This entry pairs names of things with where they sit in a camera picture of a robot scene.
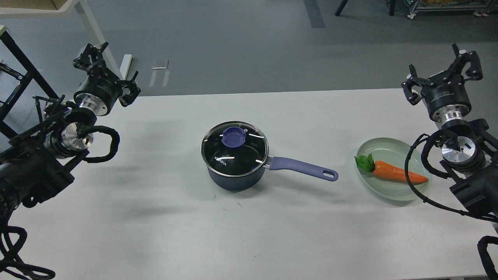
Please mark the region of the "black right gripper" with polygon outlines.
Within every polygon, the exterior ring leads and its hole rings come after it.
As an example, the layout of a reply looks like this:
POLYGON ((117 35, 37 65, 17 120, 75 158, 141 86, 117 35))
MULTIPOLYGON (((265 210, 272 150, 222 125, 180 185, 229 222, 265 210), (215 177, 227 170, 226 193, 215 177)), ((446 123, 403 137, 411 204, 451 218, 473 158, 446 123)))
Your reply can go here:
POLYGON ((415 106, 424 99, 429 119, 437 123, 447 122, 449 117, 445 115, 450 112, 457 112, 457 117, 468 115, 472 105, 465 83, 483 78, 480 58, 476 51, 459 49, 456 43, 452 44, 452 49, 455 59, 448 69, 443 71, 442 85, 436 86, 435 82, 418 77, 412 64, 409 65, 406 81, 402 83, 402 90, 409 104, 415 106))

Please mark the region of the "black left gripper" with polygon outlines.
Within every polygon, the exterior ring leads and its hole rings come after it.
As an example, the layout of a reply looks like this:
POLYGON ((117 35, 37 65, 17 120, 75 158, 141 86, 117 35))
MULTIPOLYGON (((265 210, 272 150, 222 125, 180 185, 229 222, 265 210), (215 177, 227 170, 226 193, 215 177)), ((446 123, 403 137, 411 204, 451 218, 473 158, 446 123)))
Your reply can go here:
POLYGON ((142 91, 135 81, 139 71, 135 71, 130 80, 118 80, 117 85, 101 78, 110 74, 103 57, 108 45, 104 42, 98 48, 88 43, 73 60, 74 68, 89 75, 75 92, 74 101, 78 107, 89 109, 96 116, 108 115, 117 100, 122 107, 131 105, 142 91))

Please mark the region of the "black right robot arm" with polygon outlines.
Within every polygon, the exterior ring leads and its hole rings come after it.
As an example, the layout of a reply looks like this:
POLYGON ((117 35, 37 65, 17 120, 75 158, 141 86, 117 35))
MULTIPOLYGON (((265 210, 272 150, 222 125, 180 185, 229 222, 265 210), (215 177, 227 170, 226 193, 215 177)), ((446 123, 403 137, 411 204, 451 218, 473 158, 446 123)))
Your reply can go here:
POLYGON ((416 139, 406 156, 403 174, 424 203, 497 224, 498 142, 488 132, 485 119, 465 119, 472 110, 465 83, 483 78, 480 59, 476 51, 461 50, 455 43, 452 48, 455 59, 448 69, 429 78, 419 77, 416 68, 409 65, 409 75, 402 83, 406 100, 413 106, 423 101, 429 118, 441 128, 416 139), (454 181, 449 189, 464 210, 435 202, 415 188, 409 176, 409 161, 420 144, 424 144, 420 157, 425 170, 454 181))

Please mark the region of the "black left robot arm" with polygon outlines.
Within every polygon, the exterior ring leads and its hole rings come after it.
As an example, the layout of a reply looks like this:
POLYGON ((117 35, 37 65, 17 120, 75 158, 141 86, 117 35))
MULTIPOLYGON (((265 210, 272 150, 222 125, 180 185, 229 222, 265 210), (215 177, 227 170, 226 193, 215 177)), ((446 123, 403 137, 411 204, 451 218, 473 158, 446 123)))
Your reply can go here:
POLYGON ((110 161, 119 148, 119 133, 96 125, 118 101, 131 105, 141 90, 133 76, 119 78, 107 67, 103 52, 108 46, 87 44, 74 59, 73 66, 87 73, 74 94, 34 96, 39 123, 16 133, 4 122, 1 133, 10 147, 1 153, 1 271, 22 280, 51 280, 55 272, 25 263, 19 252, 27 240, 23 227, 9 225, 20 206, 32 208, 45 202, 74 182, 71 171, 82 161, 110 161))

